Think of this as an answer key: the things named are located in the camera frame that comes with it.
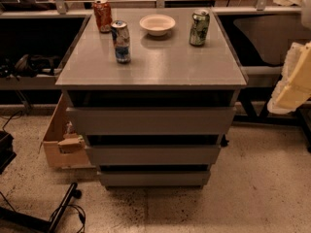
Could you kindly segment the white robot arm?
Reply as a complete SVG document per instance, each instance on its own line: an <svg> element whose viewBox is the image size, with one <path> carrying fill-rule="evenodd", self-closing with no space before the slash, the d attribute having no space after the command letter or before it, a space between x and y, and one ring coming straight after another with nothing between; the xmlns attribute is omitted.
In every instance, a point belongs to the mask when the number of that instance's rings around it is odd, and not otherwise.
<svg viewBox="0 0 311 233"><path fill-rule="evenodd" d="M301 7L301 24L311 29L311 0L273 0L282 6ZM292 43L283 65L281 80L276 83L267 110L284 115L294 112L311 97L311 42Z"/></svg>

